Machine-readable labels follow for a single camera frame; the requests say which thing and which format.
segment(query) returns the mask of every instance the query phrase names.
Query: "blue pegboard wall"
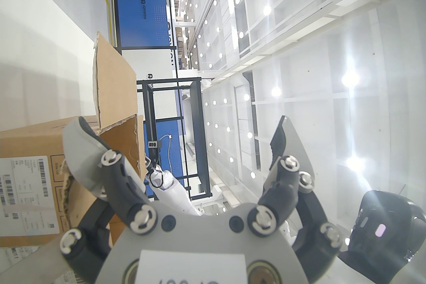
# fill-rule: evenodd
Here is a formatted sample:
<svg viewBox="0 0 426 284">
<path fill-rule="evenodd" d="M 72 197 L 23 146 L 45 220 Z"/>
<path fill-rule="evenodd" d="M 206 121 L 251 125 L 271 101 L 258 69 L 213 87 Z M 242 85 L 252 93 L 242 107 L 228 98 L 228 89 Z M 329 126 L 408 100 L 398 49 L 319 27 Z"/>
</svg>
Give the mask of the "blue pegboard wall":
<svg viewBox="0 0 426 284">
<path fill-rule="evenodd" d="M 148 156 L 148 139 L 146 137 L 146 124 L 143 125 L 143 132 L 145 137 L 145 153 Z M 162 147 L 160 148 L 161 168 L 163 170 L 171 171 L 176 176 L 183 176 L 182 158 L 181 158 L 181 144 L 179 142 L 178 121 L 172 120 L 169 122 L 157 122 L 157 137 L 160 139 L 164 135 L 172 135 L 170 140 L 170 167 L 167 152 L 169 149 L 169 138 L 166 136 L 161 139 Z M 149 185 L 146 187 L 146 194 L 152 196 L 152 189 Z"/>
<path fill-rule="evenodd" d="M 122 47 L 170 46 L 166 0 L 117 0 Z"/>
</svg>

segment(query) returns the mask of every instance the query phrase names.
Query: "metal screw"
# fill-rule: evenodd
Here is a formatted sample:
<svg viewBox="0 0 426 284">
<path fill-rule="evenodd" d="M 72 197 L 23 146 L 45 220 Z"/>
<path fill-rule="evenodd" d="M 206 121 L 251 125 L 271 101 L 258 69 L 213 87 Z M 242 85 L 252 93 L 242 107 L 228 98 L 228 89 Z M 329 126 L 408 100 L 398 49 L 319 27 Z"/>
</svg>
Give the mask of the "metal screw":
<svg viewBox="0 0 426 284">
<path fill-rule="evenodd" d="M 275 232 L 275 229 L 277 228 L 277 220 L 268 207 L 257 205 L 253 211 L 257 212 L 255 218 L 256 221 L 251 222 L 251 226 L 254 229 L 255 234 L 257 233 L 261 236 L 267 236 Z"/>
<path fill-rule="evenodd" d="M 300 171 L 299 172 L 300 179 L 299 179 L 299 191 L 308 194 L 314 189 L 314 180 L 312 176 L 305 172 Z"/>
<path fill-rule="evenodd" d="M 281 159 L 281 165 L 289 171 L 299 170 L 299 161 L 294 156 L 287 156 Z"/>
<path fill-rule="evenodd" d="M 269 214 L 267 214 L 266 212 L 259 212 L 256 215 L 256 222 L 263 229 L 268 229 L 271 227 L 271 217 L 269 217 Z"/>
<path fill-rule="evenodd" d="M 279 284 L 280 276 L 277 270 L 265 261 L 257 261 L 247 268 L 249 284 Z"/>
<path fill-rule="evenodd" d="M 139 266 L 139 260 L 133 261 L 129 264 L 124 272 L 123 284 L 134 284 L 136 282 L 137 268 Z"/>
<path fill-rule="evenodd" d="M 340 232 L 334 227 L 333 224 L 324 223 L 323 225 L 321 225 L 319 231 L 323 233 L 328 240 L 330 240 L 331 247 L 336 249 L 342 246 Z"/>
<path fill-rule="evenodd" d="M 121 158 L 121 153 L 117 153 L 114 150 L 108 150 L 102 155 L 102 165 L 112 165 Z"/>
<path fill-rule="evenodd" d="M 117 153 L 114 150 L 108 150 L 104 154 L 104 158 L 108 162 L 112 162 L 117 157 Z"/>
<path fill-rule="evenodd" d="M 148 233 L 157 222 L 157 213 L 150 205 L 143 205 L 140 211 L 134 216 L 134 220 L 130 223 L 130 228 L 136 234 Z"/>
<path fill-rule="evenodd" d="M 310 185 L 312 184 L 312 177 L 309 174 L 301 174 L 300 182 L 305 186 Z"/>
<path fill-rule="evenodd" d="M 59 247 L 61 248 L 61 252 L 64 255 L 68 255 L 71 253 L 71 249 L 76 243 L 81 239 L 81 231 L 79 229 L 70 229 L 66 232 L 61 241 L 59 242 Z"/>
</svg>

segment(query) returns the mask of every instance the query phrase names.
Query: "ceiling light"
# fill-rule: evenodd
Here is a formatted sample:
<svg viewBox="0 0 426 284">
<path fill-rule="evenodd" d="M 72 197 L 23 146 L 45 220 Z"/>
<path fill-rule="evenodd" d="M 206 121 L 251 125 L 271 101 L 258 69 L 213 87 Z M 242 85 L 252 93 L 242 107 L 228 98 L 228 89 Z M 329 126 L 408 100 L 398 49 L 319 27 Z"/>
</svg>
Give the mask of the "ceiling light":
<svg viewBox="0 0 426 284">
<path fill-rule="evenodd" d="M 281 96 L 281 89 L 278 86 L 276 86 L 275 88 L 272 89 L 271 94 L 273 97 Z"/>
<path fill-rule="evenodd" d="M 364 159 L 359 158 L 356 155 L 349 157 L 346 160 L 346 165 L 350 170 L 352 170 L 356 173 L 361 173 L 365 168 Z"/>
<path fill-rule="evenodd" d="M 252 59 L 250 59 L 249 61 L 245 62 L 246 65 L 252 65 L 254 63 L 256 63 L 257 61 L 260 61 L 262 58 L 265 58 L 265 56 L 256 56 Z"/>
<path fill-rule="evenodd" d="M 243 69 L 247 68 L 248 65 L 240 65 L 239 67 L 235 68 L 234 71 L 239 72 L 242 71 Z"/>
<path fill-rule="evenodd" d="M 347 71 L 342 77 L 342 83 L 347 88 L 354 88 L 359 84 L 359 75 L 353 70 Z"/>
<path fill-rule="evenodd" d="M 271 6 L 269 6 L 269 5 L 265 6 L 265 8 L 263 8 L 263 14 L 265 16 L 269 16 L 271 11 L 272 11 L 272 9 L 271 9 Z"/>
</svg>

